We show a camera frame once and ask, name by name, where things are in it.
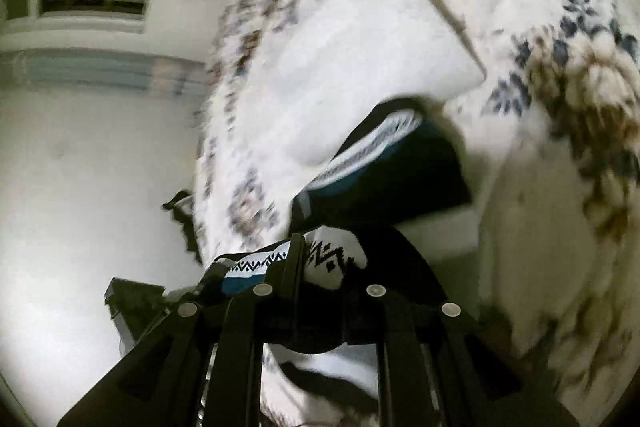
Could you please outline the folded white garment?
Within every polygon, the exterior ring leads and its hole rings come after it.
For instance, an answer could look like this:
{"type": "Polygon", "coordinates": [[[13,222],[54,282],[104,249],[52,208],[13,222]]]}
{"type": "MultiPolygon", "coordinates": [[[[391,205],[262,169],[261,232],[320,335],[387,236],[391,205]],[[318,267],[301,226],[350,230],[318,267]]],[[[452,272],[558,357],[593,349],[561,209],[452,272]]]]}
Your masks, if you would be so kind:
{"type": "Polygon", "coordinates": [[[236,106],[241,143],[279,166],[321,164],[389,98],[447,102],[485,79],[432,0],[299,0],[294,14],[258,44],[236,106]]]}

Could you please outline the left grey-green curtain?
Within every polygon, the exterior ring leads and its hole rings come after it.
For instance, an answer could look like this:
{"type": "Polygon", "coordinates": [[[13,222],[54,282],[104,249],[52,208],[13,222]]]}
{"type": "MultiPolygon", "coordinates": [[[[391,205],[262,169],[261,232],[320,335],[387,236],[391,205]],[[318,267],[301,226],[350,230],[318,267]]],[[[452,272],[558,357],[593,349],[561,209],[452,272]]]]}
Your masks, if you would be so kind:
{"type": "Polygon", "coordinates": [[[202,63],[164,56],[100,50],[3,52],[1,86],[98,88],[204,98],[202,63]]]}

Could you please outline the black grey striped sweater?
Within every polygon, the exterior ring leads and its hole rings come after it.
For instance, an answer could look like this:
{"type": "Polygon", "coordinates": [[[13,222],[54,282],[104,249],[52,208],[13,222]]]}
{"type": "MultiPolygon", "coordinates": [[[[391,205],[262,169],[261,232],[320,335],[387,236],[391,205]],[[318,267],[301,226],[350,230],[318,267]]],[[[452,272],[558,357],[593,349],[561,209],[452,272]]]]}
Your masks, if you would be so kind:
{"type": "MultiPolygon", "coordinates": [[[[373,265],[410,277],[422,263],[456,296],[477,296],[478,218],[444,127],[414,98],[375,106],[326,169],[293,199],[291,233],[303,235],[309,283],[336,289],[373,265]]],[[[371,426],[378,392],[370,346],[325,355],[264,352],[265,426],[371,426]]]]}

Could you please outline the black clothes pile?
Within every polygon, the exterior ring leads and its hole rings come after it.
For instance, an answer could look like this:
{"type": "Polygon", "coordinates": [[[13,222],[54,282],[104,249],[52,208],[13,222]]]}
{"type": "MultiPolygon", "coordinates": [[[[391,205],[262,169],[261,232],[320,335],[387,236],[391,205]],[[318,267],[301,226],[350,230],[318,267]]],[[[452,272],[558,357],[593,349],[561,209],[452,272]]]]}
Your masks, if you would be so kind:
{"type": "Polygon", "coordinates": [[[193,195],[186,190],[180,190],[168,202],[164,202],[162,210],[168,212],[172,220],[181,227],[186,252],[191,254],[198,265],[203,265],[198,236],[193,220],[193,195]]]}

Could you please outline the floral bed quilt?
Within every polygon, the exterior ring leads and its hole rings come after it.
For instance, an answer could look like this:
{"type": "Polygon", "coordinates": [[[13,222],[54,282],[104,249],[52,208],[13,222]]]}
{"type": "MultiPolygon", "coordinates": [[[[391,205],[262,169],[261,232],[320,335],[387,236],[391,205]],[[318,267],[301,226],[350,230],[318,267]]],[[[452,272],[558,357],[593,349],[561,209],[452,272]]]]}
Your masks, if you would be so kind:
{"type": "MultiPolygon", "coordinates": [[[[447,102],[395,96],[444,127],[477,212],[475,300],[427,263],[449,299],[442,309],[469,314],[574,426],[600,425],[639,367],[639,0],[432,1],[485,74],[447,102]]],[[[235,130],[258,44],[295,22],[298,2],[230,0],[221,15],[194,174],[205,272],[292,239],[293,199],[352,133],[319,165],[279,166],[235,130]]],[[[309,283],[307,259],[305,242],[302,283],[266,312],[264,351],[370,346],[378,392],[375,345],[345,338],[344,285],[309,283]]],[[[384,426],[379,393],[371,426],[384,426]]]]}

